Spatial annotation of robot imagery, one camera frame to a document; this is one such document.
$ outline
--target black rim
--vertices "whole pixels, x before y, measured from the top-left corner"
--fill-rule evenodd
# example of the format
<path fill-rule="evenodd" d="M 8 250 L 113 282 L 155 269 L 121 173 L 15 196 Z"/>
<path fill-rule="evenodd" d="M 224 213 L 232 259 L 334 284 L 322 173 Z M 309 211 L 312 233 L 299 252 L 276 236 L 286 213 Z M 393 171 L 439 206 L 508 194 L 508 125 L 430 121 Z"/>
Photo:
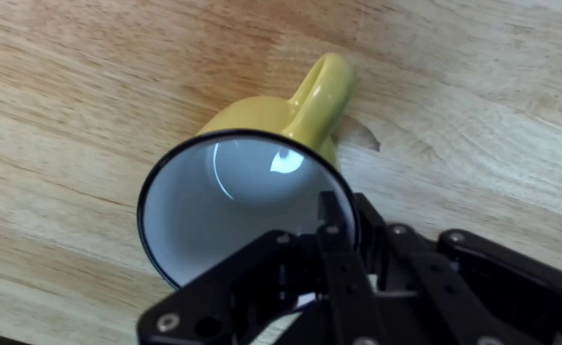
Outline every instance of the black rim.
<path fill-rule="evenodd" d="M 341 192 L 347 196 L 351 213 L 353 213 L 353 225 L 355 225 L 355 248 L 360 242 L 360 227 L 359 227 L 359 217 L 357 217 L 357 208 L 355 208 L 355 198 L 353 192 L 349 188 L 349 185 L 343 181 L 343 177 L 336 171 L 336 167 L 332 167 L 326 160 L 322 160 L 316 152 L 312 152 L 311 148 L 272 135 L 272 133 L 263 133 L 263 131 L 245 131 L 245 129 L 238 129 L 238 131 L 217 131 L 217 133 L 207 133 L 207 135 L 199 135 L 194 137 L 182 144 L 178 144 L 176 148 L 172 148 L 171 152 L 167 152 L 155 165 L 153 169 L 148 173 L 144 187 L 140 190 L 140 198 L 138 198 L 138 211 L 136 211 L 136 219 L 138 219 L 138 236 L 142 242 L 142 248 L 146 252 L 148 261 L 153 265 L 153 269 L 163 277 L 163 280 L 167 280 L 172 288 L 180 290 L 182 286 L 178 282 L 174 282 L 157 263 L 157 259 L 153 257 L 148 240 L 146 240 L 146 231 L 144 231 L 144 210 L 146 210 L 146 198 L 148 198 L 148 190 L 153 185 L 153 181 L 157 179 L 159 171 L 171 162 L 174 160 L 180 152 L 186 152 L 188 148 L 199 144 L 199 142 L 207 142 L 207 141 L 215 141 L 215 139 L 230 139 L 230 137 L 251 137 L 251 139 L 265 139 L 265 141 L 272 141 L 272 142 L 282 142 L 286 146 L 293 146 L 295 150 L 299 150 L 299 154 L 309 156 L 311 160 L 314 160 L 318 165 L 322 165 L 339 185 Z"/>

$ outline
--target yellow mug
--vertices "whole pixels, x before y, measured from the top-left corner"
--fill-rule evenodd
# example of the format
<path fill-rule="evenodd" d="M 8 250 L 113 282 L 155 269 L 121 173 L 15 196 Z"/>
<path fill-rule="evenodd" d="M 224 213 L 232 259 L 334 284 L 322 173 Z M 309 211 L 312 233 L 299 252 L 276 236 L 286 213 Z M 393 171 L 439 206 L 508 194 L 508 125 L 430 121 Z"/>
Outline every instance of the yellow mug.
<path fill-rule="evenodd" d="M 253 96 L 230 104 L 201 131 L 255 129 L 291 139 L 326 162 L 336 162 L 332 131 L 343 116 L 355 85 L 353 66 L 337 54 L 324 54 L 289 98 Z"/>

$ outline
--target wooden table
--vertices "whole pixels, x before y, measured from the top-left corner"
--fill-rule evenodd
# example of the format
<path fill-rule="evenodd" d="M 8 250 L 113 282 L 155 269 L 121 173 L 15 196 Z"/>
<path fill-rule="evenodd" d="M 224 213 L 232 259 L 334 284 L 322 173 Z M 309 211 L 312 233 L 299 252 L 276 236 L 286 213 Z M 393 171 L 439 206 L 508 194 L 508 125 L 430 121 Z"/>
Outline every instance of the wooden table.
<path fill-rule="evenodd" d="M 359 68 L 355 190 L 562 269 L 562 0 L 0 0 L 0 334 L 134 344 L 171 292 L 136 236 L 146 173 L 326 50 Z"/>

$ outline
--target mug rim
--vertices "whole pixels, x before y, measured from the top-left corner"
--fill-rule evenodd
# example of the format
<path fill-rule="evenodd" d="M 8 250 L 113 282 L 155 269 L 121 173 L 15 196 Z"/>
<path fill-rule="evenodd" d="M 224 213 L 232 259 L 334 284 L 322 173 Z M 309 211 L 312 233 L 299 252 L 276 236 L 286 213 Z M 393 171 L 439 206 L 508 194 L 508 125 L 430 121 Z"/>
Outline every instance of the mug rim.
<path fill-rule="evenodd" d="M 322 169 L 326 169 L 326 173 L 332 175 L 332 179 L 336 179 L 336 183 L 339 185 L 341 192 L 347 196 L 347 204 L 349 204 L 349 210 L 353 213 L 353 225 L 355 225 L 355 244 L 353 248 L 357 250 L 357 244 L 360 242 L 360 225 L 359 225 L 359 213 L 357 213 L 357 204 L 355 204 L 355 194 L 351 190 L 351 187 L 345 183 L 345 179 L 339 175 L 339 171 L 330 165 L 322 156 L 318 156 L 314 150 L 291 141 L 291 139 L 286 139 L 286 137 L 280 137 L 280 135 L 274 135 L 274 133 L 265 133 L 265 131 L 253 131 L 253 129 L 228 129 L 228 131 L 213 131 L 213 133 L 203 133 L 203 135 L 195 135 L 180 144 L 176 144 L 174 148 L 171 148 L 153 167 L 151 171 L 148 173 L 142 188 L 140 188 L 140 196 L 138 196 L 138 208 L 136 208 L 136 227 L 138 227 L 138 238 L 140 238 L 140 244 L 144 248 L 144 254 L 148 257 L 148 261 L 151 263 L 151 267 L 161 275 L 161 279 L 165 282 L 169 282 L 169 286 L 172 286 L 174 290 L 182 290 L 182 284 L 174 282 L 165 271 L 163 267 L 159 265 L 159 261 L 155 259 L 149 244 L 148 244 L 148 238 L 146 238 L 146 227 L 144 227 L 144 210 L 146 210 L 146 202 L 148 202 L 148 194 L 149 194 L 149 188 L 151 185 L 155 183 L 157 175 L 161 173 L 161 169 L 172 162 L 178 154 L 186 152 L 188 148 L 195 146 L 195 144 L 201 144 L 201 142 L 209 142 L 209 141 L 215 141 L 215 139 L 230 139 L 230 137 L 249 137 L 249 139 L 265 139 L 265 141 L 272 141 L 272 142 L 280 142 L 280 144 L 286 144 L 286 146 L 291 146 L 295 150 L 299 150 L 299 154 L 305 154 L 309 156 L 311 160 L 314 160 L 318 165 L 322 165 Z"/>

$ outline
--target screw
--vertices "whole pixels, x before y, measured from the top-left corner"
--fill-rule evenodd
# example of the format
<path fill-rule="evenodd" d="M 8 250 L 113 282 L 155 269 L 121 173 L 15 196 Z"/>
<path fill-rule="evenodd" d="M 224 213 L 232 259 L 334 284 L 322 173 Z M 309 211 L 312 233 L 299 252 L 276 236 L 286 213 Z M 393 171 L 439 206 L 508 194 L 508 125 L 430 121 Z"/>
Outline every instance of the screw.
<path fill-rule="evenodd" d="M 451 234 L 451 242 L 456 242 L 456 244 L 458 244 L 458 242 L 464 242 L 464 240 L 466 240 L 466 236 L 460 234 L 460 233 L 453 233 L 453 234 Z"/>
<path fill-rule="evenodd" d="M 403 236 L 403 234 L 406 234 L 408 231 L 405 229 L 405 227 L 393 227 L 393 234 L 397 234 L 397 236 Z"/>
<path fill-rule="evenodd" d="M 157 328 L 159 328 L 161 334 L 167 334 L 167 332 L 176 330 L 178 325 L 180 325 L 180 317 L 174 315 L 174 313 L 163 315 L 163 317 L 157 321 Z"/>
<path fill-rule="evenodd" d="M 291 242 L 291 238 L 288 234 L 282 234 L 276 238 L 276 244 L 289 244 L 289 242 Z"/>
<path fill-rule="evenodd" d="M 339 234 L 337 227 L 326 227 L 326 234 Z"/>
<path fill-rule="evenodd" d="M 481 336 L 481 338 L 477 338 L 476 345 L 504 345 L 504 342 L 500 342 L 497 338 Z"/>
<path fill-rule="evenodd" d="M 353 342 L 353 345 L 378 345 L 378 342 L 372 338 L 359 338 Z"/>

